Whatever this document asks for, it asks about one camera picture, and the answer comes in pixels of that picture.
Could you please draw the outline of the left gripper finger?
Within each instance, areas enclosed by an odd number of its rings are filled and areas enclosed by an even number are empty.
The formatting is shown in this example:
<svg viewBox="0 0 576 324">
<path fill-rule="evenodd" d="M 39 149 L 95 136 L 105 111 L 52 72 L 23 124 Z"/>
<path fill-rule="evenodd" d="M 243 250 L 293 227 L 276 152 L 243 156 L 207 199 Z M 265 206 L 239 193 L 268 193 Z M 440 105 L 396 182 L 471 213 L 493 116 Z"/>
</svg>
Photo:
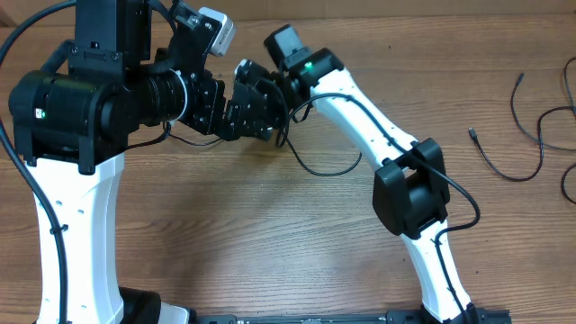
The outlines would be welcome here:
<svg viewBox="0 0 576 324">
<path fill-rule="evenodd" d="M 266 99 L 251 85 L 235 82 L 225 117 L 266 117 Z"/>
<path fill-rule="evenodd" d="M 237 117 L 232 120 L 222 116 L 218 123 L 218 136 L 226 141 L 239 140 L 242 137 L 269 141 L 273 127 L 261 117 Z"/>
</svg>

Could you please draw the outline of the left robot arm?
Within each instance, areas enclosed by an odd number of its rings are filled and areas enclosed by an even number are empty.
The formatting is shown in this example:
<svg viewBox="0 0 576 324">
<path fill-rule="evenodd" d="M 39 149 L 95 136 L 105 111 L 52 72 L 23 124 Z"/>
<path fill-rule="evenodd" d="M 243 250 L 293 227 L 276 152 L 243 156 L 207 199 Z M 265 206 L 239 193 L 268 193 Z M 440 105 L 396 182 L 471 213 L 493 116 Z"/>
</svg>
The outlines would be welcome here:
<svg viewBox="0 0 576 324">
<path fill-rule="evenodd" d="M 183 1 L 75 1 L 75 36 L 9 97 L 4 148 L 38 213 L 40 323 L 189 323 L 156 292 L 119 285 L 115 212 L 129 136 L 175 122 L 227 141 L 268 139 L 252 113 L 226 109 L 206 70 L 236 28 L 224 13 Z"/>
</svg>

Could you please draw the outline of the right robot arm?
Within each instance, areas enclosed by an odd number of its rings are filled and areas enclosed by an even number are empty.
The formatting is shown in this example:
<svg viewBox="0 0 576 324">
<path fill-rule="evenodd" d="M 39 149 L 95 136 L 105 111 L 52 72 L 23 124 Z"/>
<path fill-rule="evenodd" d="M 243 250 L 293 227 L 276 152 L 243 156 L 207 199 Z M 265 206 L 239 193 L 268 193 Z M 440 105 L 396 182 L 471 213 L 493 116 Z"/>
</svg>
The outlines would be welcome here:
<svg viewBox="0 0 576 324">
<path fill-rule="evenodd" d="M 312 51 L 291 25 L 264 41 L 275 71 L 252 60 L 235 70 L 233 106 L 266 114 L 286 142 L 296 115 L 311 108 L 332 121 L 374 172 L 373 209 L 402 239 L 422 291 L 420 310 L 403 311 L 417 323 L 479 323 L 482 313 L 465 291 L 448 243 L 446 206 L 451 188 L 443 152 L 433 139 L 418 140 L 390 121 L 360 90 L 344 63 L 327 48 Z"/>
</svg>

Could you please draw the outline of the cardboard backdrop panel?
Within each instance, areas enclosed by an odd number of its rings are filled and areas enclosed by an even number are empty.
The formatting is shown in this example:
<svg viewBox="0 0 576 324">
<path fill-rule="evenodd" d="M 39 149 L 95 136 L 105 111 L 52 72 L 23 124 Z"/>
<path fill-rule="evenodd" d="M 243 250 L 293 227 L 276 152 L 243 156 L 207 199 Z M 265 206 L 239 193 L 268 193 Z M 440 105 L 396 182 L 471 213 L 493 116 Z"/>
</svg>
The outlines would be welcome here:
<svg viewBox="0 0 576 324">
<path fill-rule="evenodd" d="M 189 0 L 232 21 L 393 16 L 572 14 L 575 0 Z"/>
</svg>

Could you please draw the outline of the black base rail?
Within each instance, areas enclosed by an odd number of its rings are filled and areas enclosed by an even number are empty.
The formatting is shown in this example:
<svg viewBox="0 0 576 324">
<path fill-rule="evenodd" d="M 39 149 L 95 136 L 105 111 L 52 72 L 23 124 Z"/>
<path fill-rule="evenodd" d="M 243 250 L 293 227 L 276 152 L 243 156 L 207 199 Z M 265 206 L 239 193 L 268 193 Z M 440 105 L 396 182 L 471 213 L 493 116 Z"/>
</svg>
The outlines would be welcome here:
<svg viewBox="0 0 576 324">
<path fill-rule="evenodd" d="M 462 316 L 456 319 L 438 321 L 424 309 L 389 310 L 384 314 L 346 314 L 346 315 L 301 315 L 301 316 L 266 316 L 237 317 L 234 315 L 195 315 L 194 324 L 432 324 L 432 323 L 476 323 L 476 324 L 511 324 L 509 310 L 472 309 L 468 320 Z"/>
</svg>

